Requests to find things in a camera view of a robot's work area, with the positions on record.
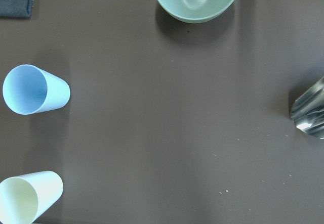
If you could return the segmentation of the pale yellow white cup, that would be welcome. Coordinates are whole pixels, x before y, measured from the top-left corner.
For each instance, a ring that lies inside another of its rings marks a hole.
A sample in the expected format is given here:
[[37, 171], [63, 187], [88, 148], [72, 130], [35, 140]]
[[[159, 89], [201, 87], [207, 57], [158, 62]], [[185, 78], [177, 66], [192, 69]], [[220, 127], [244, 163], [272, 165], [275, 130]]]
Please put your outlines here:
[[53, 171], [9, 177], [1, 182], [1, 223], [33, 223], [62, 193], [63, 181]]

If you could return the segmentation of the light blue cup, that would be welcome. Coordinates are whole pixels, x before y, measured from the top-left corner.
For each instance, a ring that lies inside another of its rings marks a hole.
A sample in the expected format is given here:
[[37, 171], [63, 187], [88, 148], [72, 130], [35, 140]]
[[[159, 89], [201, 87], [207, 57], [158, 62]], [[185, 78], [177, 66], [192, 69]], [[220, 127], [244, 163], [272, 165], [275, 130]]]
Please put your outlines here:
[[5, 77], [3, 97], [13, 112], [30, 115], [64, 107], [70, 99], [70, 87], [63, 79], [24, 64]]

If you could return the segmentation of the shiny metal scoop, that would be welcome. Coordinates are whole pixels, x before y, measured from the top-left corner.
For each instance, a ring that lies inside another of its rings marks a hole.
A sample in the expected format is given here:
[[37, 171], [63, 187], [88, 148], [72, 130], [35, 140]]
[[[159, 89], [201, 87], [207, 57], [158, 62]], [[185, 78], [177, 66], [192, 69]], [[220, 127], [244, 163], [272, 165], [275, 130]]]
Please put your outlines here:
[[294, 102], [290, 118], [298, 130], [323, 140], [323, 77]]

